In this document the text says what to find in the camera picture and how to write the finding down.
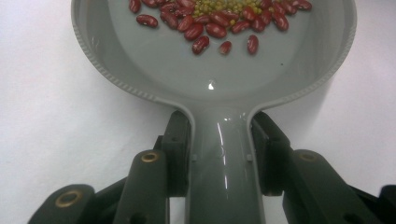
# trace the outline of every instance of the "gray pan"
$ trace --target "gray pan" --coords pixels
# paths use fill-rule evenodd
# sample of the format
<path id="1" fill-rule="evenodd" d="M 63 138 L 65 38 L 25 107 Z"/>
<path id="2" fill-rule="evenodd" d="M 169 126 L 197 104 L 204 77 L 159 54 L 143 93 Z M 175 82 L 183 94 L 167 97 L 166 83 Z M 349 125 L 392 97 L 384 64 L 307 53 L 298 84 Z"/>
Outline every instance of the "gray pan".
<path id="1" fill-rule="evenodd" d="M 224 39 L 212 38 L 194 56 L 191 43 L 161 20 L 157 29 L 139 25 L 127 0 L 73 1 L 78 42 L 97 70 L 121 89 L 174 106 L 190 119 L 186 223 L 264 223 L 251 118 L 326 82 L 356 30 L 353 0 L 310 2 L 312 11 L 289 17 L 287 32 L 272 24 L 258 34 L 255 56 L 246 50 L 250 31 L 228 35 L 233 49 L 224 57 L 217 52 Z M 140 13 L 159 19 L 156 9 Z"/>

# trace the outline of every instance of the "white table surface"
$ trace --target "white table surface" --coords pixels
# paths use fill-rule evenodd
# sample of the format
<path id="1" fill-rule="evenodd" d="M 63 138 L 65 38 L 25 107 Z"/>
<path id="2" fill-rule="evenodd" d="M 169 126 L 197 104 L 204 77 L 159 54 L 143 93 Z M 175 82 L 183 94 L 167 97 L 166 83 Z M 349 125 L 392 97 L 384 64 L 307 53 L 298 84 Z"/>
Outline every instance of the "white table surface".
<path id="1" fill-rule="evenodd" d="M 396 1 L 358 0 L 358 30 L 335 77 L 265 111 L 292 147 L 323 155 L 345 181 L 377 195 L 396 184 Z M 0 223 L 26 223 L 55 190 L 100 190 L 125 177 L 170 114 L 119 90 L 86 59 L 70 1 L 0 2 Z M 183 223 L 172 200 L 172 223 Z M 267 223 L 286 223 L 278 198 Z"/>

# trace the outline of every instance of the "pile of beans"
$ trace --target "pile of beans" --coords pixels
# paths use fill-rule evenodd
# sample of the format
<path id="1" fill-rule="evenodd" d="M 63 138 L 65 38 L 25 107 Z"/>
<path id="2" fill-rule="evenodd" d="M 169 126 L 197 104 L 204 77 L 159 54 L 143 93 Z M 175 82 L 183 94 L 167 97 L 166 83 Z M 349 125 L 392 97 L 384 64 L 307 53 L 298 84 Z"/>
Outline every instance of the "pile of beans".
<path id="1" fill-rule="evenodd" d="M 279 31 L 287 31 L 289 22 L 286 16 L 298 10 L 311 10 L 312 5 L 306 0 L 129 0 L 129 9 L 138 13 L 142 3 L 147 7 L 158 8 L 161 20 L 172 30 L 184 34 L 188 41 L 193 41 L 191 50 L 201 54 L 209 46 L 209 37 L 222 39 L 229 32 L 236 35 L 247 29 L 261 33 L 271 21 Z M 142 25 L 155 28 L 155 17 L 141 14 L 136 21 Z M 232 48 L 230 41 L 219 46 L 219 53 L 227 55 Z M 256 54 L 259 39 L 250 35 L 247 40 L 247 52 Z"/>

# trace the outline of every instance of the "pan handle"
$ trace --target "pan handle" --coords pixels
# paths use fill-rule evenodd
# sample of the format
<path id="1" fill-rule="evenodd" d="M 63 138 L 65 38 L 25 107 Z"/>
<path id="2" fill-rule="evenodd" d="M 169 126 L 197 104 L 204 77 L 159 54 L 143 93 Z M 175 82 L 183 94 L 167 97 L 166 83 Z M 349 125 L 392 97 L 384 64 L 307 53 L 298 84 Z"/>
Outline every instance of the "pan handle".
<path id="1" fill-rule="evenodd" d="M 215 107 L 193 124 L 186 223 L 265 223 L 246 114 Z"/>

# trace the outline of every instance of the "screw hole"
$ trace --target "screw hole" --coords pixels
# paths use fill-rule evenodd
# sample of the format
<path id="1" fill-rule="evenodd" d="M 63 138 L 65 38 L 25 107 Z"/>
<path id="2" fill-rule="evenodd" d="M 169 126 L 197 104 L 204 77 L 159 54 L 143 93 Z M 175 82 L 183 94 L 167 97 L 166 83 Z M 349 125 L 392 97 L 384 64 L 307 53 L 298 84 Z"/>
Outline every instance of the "screw hole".
<path id="1" fill-rule="evenodd" d="M 364 224 L 364 221 L 356 214 L 346 213 L 344 215 L 344 220 L 351 224 Z"/>
<path id="2" fill-rule="evenodd" d="M 68 207 L 78 202 L 82 198 L 82 192 L 79 190 L 70 190 L 63 193 L 56 199 L 55 205 L 60 208 Z"/>
<path id="3" fill-rule="evenodd" d="M 158 154 L 154 152 L 150 152 L 148 154 L 145 154 L 142 156 L 142 161 L 143 162 L 153 162 L 158 160 Z"/>
<path id="4" fill-rule="evenodd" d="M 143 213 L 133 214 L 130 220 L 130 224 L 146 224 L 147 222 L 148 219 Z"/>

